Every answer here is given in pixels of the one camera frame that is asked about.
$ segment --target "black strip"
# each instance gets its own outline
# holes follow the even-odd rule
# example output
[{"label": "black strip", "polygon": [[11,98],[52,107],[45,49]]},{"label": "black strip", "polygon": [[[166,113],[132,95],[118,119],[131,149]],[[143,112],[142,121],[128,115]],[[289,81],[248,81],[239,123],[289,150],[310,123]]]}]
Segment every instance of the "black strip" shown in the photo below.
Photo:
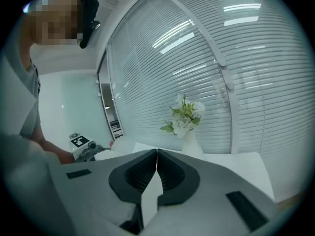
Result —
[{"label": "black strip", "polygon": [[268,219],[240,191],[227,195],[247,227],[253,232],[268,222]]},{"label": "black strip", "polygon": [[66,173],[66,175],[68,176],[69,179],[72,179],[72,178],[76,178],[76,177],[85,176],[85,175],[90,174],[90,173],[92,173],[92,172],[89,171],[88,169],[85,169],[85,170],[81,170],[81,171],[69,172],[69,173]]}]

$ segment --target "window blinds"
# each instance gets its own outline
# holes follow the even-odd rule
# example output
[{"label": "window blinds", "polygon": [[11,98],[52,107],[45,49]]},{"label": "window blinds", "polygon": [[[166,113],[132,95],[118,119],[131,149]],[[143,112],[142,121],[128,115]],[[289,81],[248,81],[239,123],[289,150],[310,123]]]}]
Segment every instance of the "window blinds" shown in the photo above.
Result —
[{"label": "window blinds", "polygon": [[238,152],[310,150],[315,129],[314,57],[277,0],[178,0],[225,56],[238,99]]},{"label": "window blinds", "polygon": [[205,153],[229,153],[231,120],[225,85],[204,38],[170,0],[140,0],[108,44],[113,95],[126,135],[181,150],[182,141],[161,131],[177,94],[200,101],[206,114],[196,131]]}]

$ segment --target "green leaves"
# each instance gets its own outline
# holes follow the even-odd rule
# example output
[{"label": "green leaves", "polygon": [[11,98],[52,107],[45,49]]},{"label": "green leaves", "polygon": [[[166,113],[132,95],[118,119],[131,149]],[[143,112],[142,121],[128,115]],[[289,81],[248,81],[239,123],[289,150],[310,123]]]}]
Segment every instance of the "green leaves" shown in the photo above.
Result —
[{"label": "green leaves", "polygon": [[171,126],[166,125],[166,126],[161,127],[160,130],[165,130],[165,131],[171,133],[171,132],[173,132],[174,129]]},{"label": "green leaves", "polygon": [[191,122],[192,122],[193,124],[198,125],[198,124],[200,123],[200,118],[192,119]]}]

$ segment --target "ceiling light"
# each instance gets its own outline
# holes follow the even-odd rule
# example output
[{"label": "ceiling light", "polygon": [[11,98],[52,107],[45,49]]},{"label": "ceiling light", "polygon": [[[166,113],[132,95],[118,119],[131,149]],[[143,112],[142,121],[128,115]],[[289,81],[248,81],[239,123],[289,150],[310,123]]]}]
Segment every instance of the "ceiling light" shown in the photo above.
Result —
[{"label": "ceiling light", "polygon": [[224,26],[231,26],[235,24],[241,24],[241,23],[248,23],[248,22],[255,22],[258,20],[259,17],[246,17],[246,18],[237,18],[232,19],[224,22]]},{"label": "ceiling light", "polygon": [[174,47],[184,43],[185,41],[193,38],[195,35],[193,34],[193,32],[185,35],[184,37],[181,37],[180,39],[176,40],[175,42],[173,42],[172,44],[166,46],[162,51],[161,53],[164,54],[164,53],[167,53],[168,51],[172,50]]}]

